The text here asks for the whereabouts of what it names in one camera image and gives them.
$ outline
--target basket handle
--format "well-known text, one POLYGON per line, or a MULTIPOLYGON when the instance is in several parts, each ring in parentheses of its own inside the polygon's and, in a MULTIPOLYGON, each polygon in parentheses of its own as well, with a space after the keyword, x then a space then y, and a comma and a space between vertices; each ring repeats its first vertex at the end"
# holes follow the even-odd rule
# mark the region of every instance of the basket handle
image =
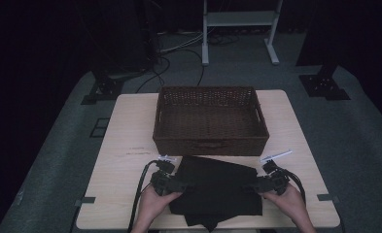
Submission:
POLYGON ((204 148, 204 149, 218 149, 228 147, 228 142, 224 140, 208 140, 208 141, 197 141, 193 144, 194 148, 204 148))

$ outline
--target black cable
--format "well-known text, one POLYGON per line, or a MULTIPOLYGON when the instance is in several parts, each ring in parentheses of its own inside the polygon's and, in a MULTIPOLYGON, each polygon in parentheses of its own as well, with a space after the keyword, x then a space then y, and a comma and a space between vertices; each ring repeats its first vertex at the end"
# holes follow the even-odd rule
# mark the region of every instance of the black cable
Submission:
MULTIPOLYGON (((177 49, 177 50, 171 50, 171 51, 163 52, 162 54, 169 54, 169 53, 178 52, 178 51, 187 51, 187 52, 191 52, 191 53, 195 54, 195 55, 199 58, 200 63, 202 63, 202 57, 199 55, 199 53, 197 53, 197 52, 194 51, 194 50, 186 50, 186 49, 181 49, 181 50, 179 50, 179 49, 177 49)), ((200 85, 200 82, 202 82, 203 74, 204 74, 204 72, 205 72, 205 67, 204 67, 203 65, 201 65, 201 66, 202 66, 202 72, 201 72, 201 74, 200 74, 199 81, 197 82, 197 85, 200 85)))
POLYGON ((164 72, 166 72, 169 67, 170 67, 170 61, 169 59, 165 58, 165 57, 161 57, 161 59, 167 61, 167 66, 160 72, 160 73, 156 73, 154 76, 148 78, 146 81, 144 81, 137 89, 136 89, 136 92, 135 93, 138 93, 139 90, 149 81, 151 81, 152 79, 156 78, 156 77, 160 77, 161 74, 163 74, 164 72))
POLYGON ((133 228, 133 221, 135 220, 135 216, 136 216, 136 207, 139 202, 140 194, 142 193, 143 180, 145 180, 145 176, 146 176, 146 173, 148 172, 149 166, 151 166, 151 164, 153 163, 157 163, 157 160, 152 160, 151 162, 149 162, 143 169, 142 175, 140 177, 138 187, 136 189, 135 200, 133 201, 132 214, 130 216, 129 227, 127 228, 128 233, 132 231, 132 228, 133 228))
POLYGON ((303 203, 306 206, 305 189, 303 188, 302 182, 300 181, 299 177, 297 177, 294 173, 292 173, 286 169, 284 170, 284 173, 286 173, 287 176, 290 177, 297 184, 297 187, 299 188, 300 195, 302 196, 302 199, 303 199, 303 203))

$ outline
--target shelf leg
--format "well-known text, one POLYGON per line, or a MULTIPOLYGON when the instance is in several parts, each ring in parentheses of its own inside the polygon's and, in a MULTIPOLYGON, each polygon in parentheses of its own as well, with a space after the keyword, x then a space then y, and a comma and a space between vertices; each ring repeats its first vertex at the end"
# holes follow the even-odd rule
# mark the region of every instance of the shelf leg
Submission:
POLYGON ((202 42, 202 65, 209 65, 208 51, 208 8, 207 0, 203 1, 203 42, 202 42))
POLYGON ((268 50, 268 53, 269 53, 269 56, 270 56, 270 59, 271 59, 273 65, 279 64, 279 59, 278 59, 278 56, 276 55, 276 52, 275 52, 275 49, 273 48, 272 43, 273 43, 273 39, 275 37, 276 27, 278 26, 278 20, 279 20, 280 14, 281 14, 282 3, 283 3, 283 0, 278 1, 278 5, 276 7, 275 15, 273 17, 269 37, 264 39, 266 48, 268 50))

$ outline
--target white shelf frame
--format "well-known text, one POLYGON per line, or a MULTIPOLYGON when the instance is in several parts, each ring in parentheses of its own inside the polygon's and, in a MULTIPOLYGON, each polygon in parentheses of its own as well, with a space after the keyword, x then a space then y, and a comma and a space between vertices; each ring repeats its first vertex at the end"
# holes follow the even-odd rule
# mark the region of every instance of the white shelf frame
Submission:
POLYGON ((208 49, 208 27, 211 26, 262 26, 270 25, 268 38, 264 39, 271 62, 273 65, 279 64, 278 56, 272 45, 275 37, 276 27, 281 14, 283 0, 278 0, 275 11, 262 12, 216 12, 209 13, 207 0, 203 2, 203 42, 202 42, 202 65, 209 65, 208 49))

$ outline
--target black stand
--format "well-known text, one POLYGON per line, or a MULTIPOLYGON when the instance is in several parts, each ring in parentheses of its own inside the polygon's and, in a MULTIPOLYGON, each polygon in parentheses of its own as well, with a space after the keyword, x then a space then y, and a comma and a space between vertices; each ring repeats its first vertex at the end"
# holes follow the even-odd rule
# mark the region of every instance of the black stand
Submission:
POLYGON ((350 100, 344 89, 332 78, 336 63, 324 64, 317 75, 299 76, 309 97, 325 97, 327 100, 350 100))
POLYGON ((93 105, 100 100, 116 100, 121 94, 123 81, 115 81, 101 69, 91 71, 96 79, 89 95, 85 95, 81 105, 93 105))

